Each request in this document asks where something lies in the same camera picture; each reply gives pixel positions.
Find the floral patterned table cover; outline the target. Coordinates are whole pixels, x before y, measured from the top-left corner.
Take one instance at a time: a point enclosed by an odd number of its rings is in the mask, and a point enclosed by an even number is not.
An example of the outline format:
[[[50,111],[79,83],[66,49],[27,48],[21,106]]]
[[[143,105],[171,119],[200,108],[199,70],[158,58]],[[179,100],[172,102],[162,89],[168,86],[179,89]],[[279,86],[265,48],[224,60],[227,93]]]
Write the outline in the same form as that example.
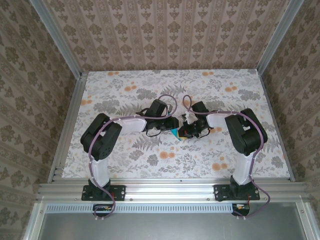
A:
[[[253,177],[290,177],[255,69],[90,72],[62,176],[90,176],[89,157],[80,139],[98,114],[131,116],[156,98],[176,106],[177,118],[185,112],[185,105],[200,101],[210,111],[252,109],[268,136],[254,161]],[[170,131],[120,136],[107,160],[112,178],[229,178],[237,156],[228,130],[217,127],[201,139],[181,141]]]

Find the aluminium cross beam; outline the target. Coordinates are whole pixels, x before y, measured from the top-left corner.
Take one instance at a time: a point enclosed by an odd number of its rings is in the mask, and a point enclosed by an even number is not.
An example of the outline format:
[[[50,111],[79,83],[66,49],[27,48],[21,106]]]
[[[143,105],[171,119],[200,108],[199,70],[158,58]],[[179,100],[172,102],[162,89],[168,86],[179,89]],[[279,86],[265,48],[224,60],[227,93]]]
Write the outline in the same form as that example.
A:
[[[113,179],[115,185],[125,185],[125,203],[214,203],[214,185],[227,184],[226,178],[205,179]],[[88,181],[82,178],[60,179],[41,184],[36,201],[42,203],[81,203],[83,187]],[[286,178],[258,178],[261,188],[260,202],[307,202],[308,195],[301,182]]]

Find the grey metal panel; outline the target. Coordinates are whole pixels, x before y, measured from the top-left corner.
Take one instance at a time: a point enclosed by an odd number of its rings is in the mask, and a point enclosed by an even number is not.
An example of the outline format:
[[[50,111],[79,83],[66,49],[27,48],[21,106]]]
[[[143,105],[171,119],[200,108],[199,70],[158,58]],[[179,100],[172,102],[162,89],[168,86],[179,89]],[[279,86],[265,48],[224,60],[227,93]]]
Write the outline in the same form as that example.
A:
[[[271,203],[255,216],[231,213],[115,213],[96,220],[71,203],[37,203],[23,240],[320,240],[311,205]]]

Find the small circuit board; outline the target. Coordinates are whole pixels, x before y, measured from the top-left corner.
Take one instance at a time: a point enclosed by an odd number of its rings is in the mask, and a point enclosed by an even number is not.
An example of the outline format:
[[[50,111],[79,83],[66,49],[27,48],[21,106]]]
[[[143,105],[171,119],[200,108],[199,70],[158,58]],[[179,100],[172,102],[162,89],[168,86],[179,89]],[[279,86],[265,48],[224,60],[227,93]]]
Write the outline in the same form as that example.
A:
[[[250,212],[250,204],[249,203],[233,203],[232,204],[232,215],[233,216],[247,216]]]
[[[94,204],[92,207],[93,215],[98,218],[106,218],[113,209],[113,204]]]

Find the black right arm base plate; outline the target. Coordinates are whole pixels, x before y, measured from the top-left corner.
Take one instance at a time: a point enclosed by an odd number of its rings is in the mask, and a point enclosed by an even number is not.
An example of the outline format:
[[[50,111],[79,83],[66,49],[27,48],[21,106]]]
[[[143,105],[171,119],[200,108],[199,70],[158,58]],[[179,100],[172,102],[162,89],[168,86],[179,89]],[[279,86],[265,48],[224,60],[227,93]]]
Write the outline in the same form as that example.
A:
[[[213,186],[213,189],[215,200],[218,202],[260,200],[259,190],[251,183],[240,186],[216,184]]]

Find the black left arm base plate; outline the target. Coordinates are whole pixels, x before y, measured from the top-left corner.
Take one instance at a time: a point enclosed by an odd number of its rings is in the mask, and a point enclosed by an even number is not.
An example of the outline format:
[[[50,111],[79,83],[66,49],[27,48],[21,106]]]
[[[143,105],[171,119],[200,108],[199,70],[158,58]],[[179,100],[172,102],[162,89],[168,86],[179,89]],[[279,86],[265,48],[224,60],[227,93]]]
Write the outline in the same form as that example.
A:
[[[107,185],[104,187],[108,191],[115,201],[124,201],[126,195],[125,185]],[[82,201],[112,201],[111,197],[100,188],[95,185],[88,184],[83,187]]]

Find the aluminium side rail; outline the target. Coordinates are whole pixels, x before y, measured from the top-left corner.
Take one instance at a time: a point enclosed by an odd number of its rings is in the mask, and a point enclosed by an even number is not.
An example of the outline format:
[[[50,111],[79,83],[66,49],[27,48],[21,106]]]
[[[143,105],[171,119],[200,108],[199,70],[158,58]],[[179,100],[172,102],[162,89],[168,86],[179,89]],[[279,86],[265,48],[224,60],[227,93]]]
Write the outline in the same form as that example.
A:
[[[48,184],[51,184],[54,181],[56,171],[58,169],[63,169],[65,166],[88,75],[89,72],[83,72],[80,76],[80,79],[78,79],[75,83],[69,108],[65,117],[63,129],[48,176]]]
[[[273,111],[273,108],[272,108],[272,104],[271,104],[270,98],[269,98],[268,93],[267,93],[266,86],[264,84],[263,78],[262,78],[260,73],[258,73],[258,76],[259,76],[260,83],[261,83],[261,86],[263,88],[263,92],[264,92],[264,95],[265,95],[265,98],[266,98],[266,101],[267,101],[267,104],[268,104],[268,108],[269,108],[269,111],[270,111],[270,114],[271,114],[271,117],[272,117],[272,120],[273,120],[273,123],[274,123],[275,131],[277,133],[277,136],[278,136],[278,139],[279,139],[279,143],[281,145],[282,153],[283,153],[283,156],[284,156],[287,168],[288,168],[288,172],[289,172],[289,175],[290,175],[289,180],[291,182],[296,182],[296,178],[294,176],[294,173],[293,173],[293,170],[292,170],[292,167],[291,167],[288,155],[287,155],[287,151],[286,151],[286,148],[285,148],[285,145],[284,145],[284,142],[283,142],[279,127],[278,127],[278,123],[277,123],[277,120],[276,120],[276,117],[275,117],[275,114],[274,114],[274,111]]]

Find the aluminium corner post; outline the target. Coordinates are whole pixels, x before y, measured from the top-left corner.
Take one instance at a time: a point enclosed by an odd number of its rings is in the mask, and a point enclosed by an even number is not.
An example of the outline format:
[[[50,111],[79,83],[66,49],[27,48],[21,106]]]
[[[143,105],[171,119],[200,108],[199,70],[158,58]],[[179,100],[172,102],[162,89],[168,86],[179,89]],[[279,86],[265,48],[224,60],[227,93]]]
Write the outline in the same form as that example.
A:
[[[274,56],[277,48],[279,47],[281,41],[285,37],[290,25],[292,24],[294,18],[296,17],[299,9],[301,8],[304,0],[290,0],[283,16],[281,17],[275,31],[257,65],[257,72],[260,76],[266,70],[268,64],[270,63],[272,57]]]
[[[39,15],[54,43],[58,47],[58,50],[63,56],[75,79],[79,80],[83,72],[81,70],[80,64],[74,57],[72,49],[68,46],[62,31],[59,29],[57,22],[53,18],[45,2],[43,0],[30,0],[30,2]]]

